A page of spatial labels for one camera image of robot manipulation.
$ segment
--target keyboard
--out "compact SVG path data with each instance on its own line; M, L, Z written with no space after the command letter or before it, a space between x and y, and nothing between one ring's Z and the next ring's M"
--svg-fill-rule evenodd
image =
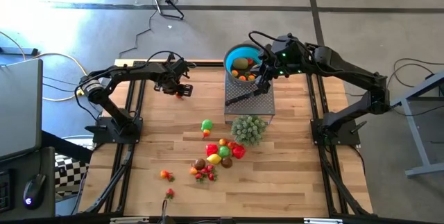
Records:
M0 213L12 209L11 170L0 171Z

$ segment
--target teal bowl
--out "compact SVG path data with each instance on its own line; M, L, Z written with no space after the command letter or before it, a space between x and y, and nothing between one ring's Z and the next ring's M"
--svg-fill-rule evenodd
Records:
M225 58L223 59L223 66L225 67L225 72L228 75L228 80L238 86L246 87L255 83L255 81L243 81L235 78L231 74L231 66L233 61L237 58L251 58L256 64L261 64L262 61L259 59L259 47L254 44L238 44L227 51Z

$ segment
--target concrete floor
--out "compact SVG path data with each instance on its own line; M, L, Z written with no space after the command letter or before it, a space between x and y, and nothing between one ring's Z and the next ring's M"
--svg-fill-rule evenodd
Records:
M152 10L77 10L54 9L42 1L76 3L151 4L151 0L0 0L0 29L14 37L22 46L36 47L42 52L62 52L76 57L88 71L114 63L119 52L133 46L135 34L148 26ZM320 7L350 8L443 8L444 0L317 0ZM180 0L180 5L197 6L310 6L309 0ZM289 11L184 11L184 21L154 16L152 32L139 38L139 49L123 58L147 58L152 53L170 49L186 58L220 59L233 45L247 40L251 30L270 35L292 32L302 41L315 42L311 12ZM338 51L344 59L370 71L384 75L393 72L399 58L418 58L443 62L443 14L409 13L331 13L320 14L325 44ZM0 37L0 45L10 46ZM0 57L0 63L20 58ZM428 66L432 71L443 67ZM44 74L77 83L82 76L76 65L65 58L44 58ZM420 83L427 72L408 67L400 77L409 84ZM352 94L362 92L345 85ZM395 98L407 91L398 82L390 84ZM44 89L45 96L61 97L67 93ZM82 104L90 108L85 100ZM349 102L357 98L349 97ZM444 114L437 110L421 121ZM387 113L364 116L368 124L359 133L362 154L366 161L366 178L370 199L376 214L383 217L418 221L444 222L444 173L407 179L405 169L420 165L418 151L403 116ZM75 104L44 102L43 128L60 137L88 135L84 126L93 119ZM444 145L427 145L434 161L443 161Z

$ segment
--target butcher block tabletop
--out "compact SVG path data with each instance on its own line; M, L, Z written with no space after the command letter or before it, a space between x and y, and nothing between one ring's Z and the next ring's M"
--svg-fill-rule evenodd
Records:
M116 60L115 64L131 66L134 61ZM141 112L144 125L135 148L124 215L159 216L165 192L171 188L176 194L166 211L170 216L328 216L318 149L311 139L312 115L306 75L273 81L275 117L260 145L247 147L244 157L233 158L229 169L217 165L217 181L204 183L196 182L189 174L190 164L206 158L206 144L219 144L220 138L233 138L231 125L224 124L223 118L224 69L198 67L192 69L189 76L190 79L182 78L181 83L193 85L194 90L191 97L183 99L155 92L153 82L146 83ZM337 78L323 81L329 109L336 112L347 107L343 83ZM128 85L129 82L120 83L110 96L119 107L125 105ZM139 81L131 110L135 109L138 88ZM211 135L202 140L200 126L204 119L211 119L213 128ZM105 144L94 151L79 211L87 209L110 181L116 146ZM372 212L359 156L348 146L338 146L337 150L345 185L361 206ZM162 179L161 170L172 172L176 180ZM120 188L121 181L116 187L113 211ZM339 209L333 182L332 191Z

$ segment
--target checkerboard pattern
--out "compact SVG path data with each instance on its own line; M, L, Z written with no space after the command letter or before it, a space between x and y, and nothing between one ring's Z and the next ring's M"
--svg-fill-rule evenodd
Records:
M83 174L88 170L89 164L66 157L55 155L55 190L58 187L79 185ZM61 196L69 196L78 193L76 191L57 191Z

